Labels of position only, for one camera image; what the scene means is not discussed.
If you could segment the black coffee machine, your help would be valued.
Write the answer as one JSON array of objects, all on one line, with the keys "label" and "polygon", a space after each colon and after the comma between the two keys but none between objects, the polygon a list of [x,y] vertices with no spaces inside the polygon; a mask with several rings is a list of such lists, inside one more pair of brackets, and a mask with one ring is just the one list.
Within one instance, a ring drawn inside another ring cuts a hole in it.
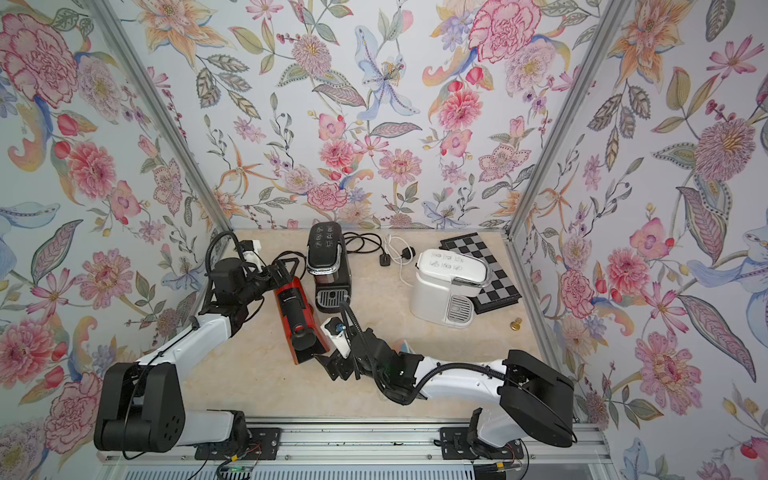
[{"label": "black coffee machine", "polygon": [[325,314],[338,313],[352,296],[351,270],[341,225],[321,222],[309,231],[307,271],[314,278],[315,306]]}]

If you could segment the red coffee machine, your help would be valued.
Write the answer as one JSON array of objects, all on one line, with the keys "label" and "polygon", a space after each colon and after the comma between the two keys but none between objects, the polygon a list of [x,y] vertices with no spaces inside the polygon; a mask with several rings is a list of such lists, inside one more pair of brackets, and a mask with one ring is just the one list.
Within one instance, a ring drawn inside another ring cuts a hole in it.
[{"label": "red coffee machine", "polygon": [[328,352],[328,342],[318,329],[317,317],[305,291],[275,291],[275,299],[291,357],[296,365]]}]

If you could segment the white coffee machine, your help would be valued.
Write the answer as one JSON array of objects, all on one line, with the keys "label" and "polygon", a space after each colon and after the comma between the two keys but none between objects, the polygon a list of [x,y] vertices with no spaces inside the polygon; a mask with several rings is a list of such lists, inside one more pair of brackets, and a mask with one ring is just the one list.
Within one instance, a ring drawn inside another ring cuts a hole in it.
[{"label": "white coffee machine", "polygon": [[447,250],[428,249],[415,263],[409,309],[418,319],[454,329],[474,319],[472,299],[490,284],[483,260]]}]

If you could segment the blue striped cloth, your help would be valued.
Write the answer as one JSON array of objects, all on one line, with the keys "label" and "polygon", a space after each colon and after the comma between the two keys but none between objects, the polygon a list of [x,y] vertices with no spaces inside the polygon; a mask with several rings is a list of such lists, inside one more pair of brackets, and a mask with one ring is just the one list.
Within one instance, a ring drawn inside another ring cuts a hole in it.
[{"label": "blue striped cloth", "polygon": [[413,348],[406,339],[400,339],[396,342],[394,350],[398,353],[414,354]]}]

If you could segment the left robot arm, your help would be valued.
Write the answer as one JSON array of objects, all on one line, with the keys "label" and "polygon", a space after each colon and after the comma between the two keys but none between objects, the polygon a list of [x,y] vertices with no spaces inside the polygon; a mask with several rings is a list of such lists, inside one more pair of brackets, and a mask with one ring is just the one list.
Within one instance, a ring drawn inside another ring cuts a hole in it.
[{"label": "left robot arm", "polygon": [[182,384],[252,318],[252,303],[294,280],[304,258],[286,251],[266,263],[256,242],[241,241],[231,231],[217,234],[205,255],[203,302],[189,326],[155,352],[106,371],[93,430],[96,449],[127,460],[182,446],[205,446],[226,456],[248,451],[254,441],[244,413],[189,410]]}]

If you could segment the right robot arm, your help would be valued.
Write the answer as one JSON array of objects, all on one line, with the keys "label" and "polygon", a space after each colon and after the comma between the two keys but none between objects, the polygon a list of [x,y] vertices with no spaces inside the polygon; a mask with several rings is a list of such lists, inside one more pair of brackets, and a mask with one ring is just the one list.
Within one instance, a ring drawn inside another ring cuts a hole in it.
[{"label": "right robot arm", "polygon": [[559,448],[578,441],[573,382],[526,351],[512,349],[504,359],[471,363],[395,350],[363,328],[348,304],[321,330],[335,347],[317,358],[331,379],[368,377],[400,406],[439,398],[474,401],[479,407],[469,431],[484,446],[500,449],[525,437]]}]

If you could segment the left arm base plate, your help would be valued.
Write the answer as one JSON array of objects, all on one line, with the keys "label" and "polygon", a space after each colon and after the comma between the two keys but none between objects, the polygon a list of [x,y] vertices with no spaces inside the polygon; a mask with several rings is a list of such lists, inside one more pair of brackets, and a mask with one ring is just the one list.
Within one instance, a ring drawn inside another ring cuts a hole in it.
[{"label": "left arm base plate", "polygon": [[228,440],[197,445],[194,459],[224,461],[234,457],[235,461],[275,460],[281,434],[280,428],[248,427],[246,433],[235,433]]}]

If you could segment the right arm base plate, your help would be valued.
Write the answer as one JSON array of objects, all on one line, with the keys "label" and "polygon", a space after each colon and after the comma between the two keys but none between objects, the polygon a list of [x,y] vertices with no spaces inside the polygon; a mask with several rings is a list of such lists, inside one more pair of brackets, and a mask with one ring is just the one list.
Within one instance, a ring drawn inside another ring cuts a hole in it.
[{"label": "right arm base plate", "polygon": [[443,427],[433,441],[444,460],[525,460],[520,440],[502,447],[490,446],[469,432],[468,427]]}]

